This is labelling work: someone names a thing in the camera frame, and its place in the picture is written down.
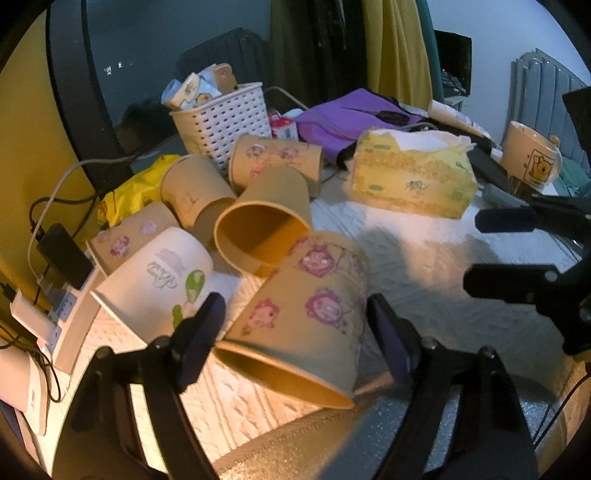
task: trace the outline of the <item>purple cloth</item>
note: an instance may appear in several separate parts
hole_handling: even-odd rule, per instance
[[[395,125],[378,120],[373,115],[347,110],[347,108],[359,108],[372,112],[389,110],[405,113],[410,117],[408,125],[423,121],[422,116],[413,115],[395,103],[362,88],[332,102],[317,105],[296,117],[295,122],[300,138],[313,145],[321,146],[329,163],[336,164],[339,153],[355,143],[353,140],[344,138],[343,134],[336,131],[330,123],[339,127],[343,133],[352,138],[359,138],[363,132],[372,127],[397,128]],[[323,122],[317,115],[330,123]]]

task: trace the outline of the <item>black scissors handle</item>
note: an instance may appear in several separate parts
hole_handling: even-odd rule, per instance
[[[345,109],[346,110],[353,110],[354,112],[367,113],[368,115],[372,115],[375,118],[377,118],[378,120],[380,120],[386,124],[396,125],[398,127],[404,127],[404,126],[408,125],[408,122],[410,120],[410,116],[408,116],[404,113],[393,112],[390,110],[381,110],[379,112],[372,112],[370,110],[361,110],[359,108],[345,107]]]

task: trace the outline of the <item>white plastic basket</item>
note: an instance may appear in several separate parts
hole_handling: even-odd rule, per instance
[[[271,136],[260,82],[241,85],[203,106],[170,115],[187,152],[209,155],[224,175],[228,174],[228,161],[239,137]]]

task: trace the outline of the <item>black power adapter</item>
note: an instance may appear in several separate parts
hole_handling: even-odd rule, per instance
[[[72,287],[80,290],[94,269],[64,226],[54,223],[39,240],[37,250]]]

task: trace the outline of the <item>yellow snack package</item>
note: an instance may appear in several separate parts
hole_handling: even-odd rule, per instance
[[[366,132],[355,151],[353,198],[405,213],[460,219],[478,184],[468,137],[447,132]]]
[[[98,210],[98,223],[104,225],[108,222],[109,227],[118,225],[146,205],[162,201],[160,182],[168,167],[179,158],[180,155],[161,155],[151,167],[137,173],[105,195]]]

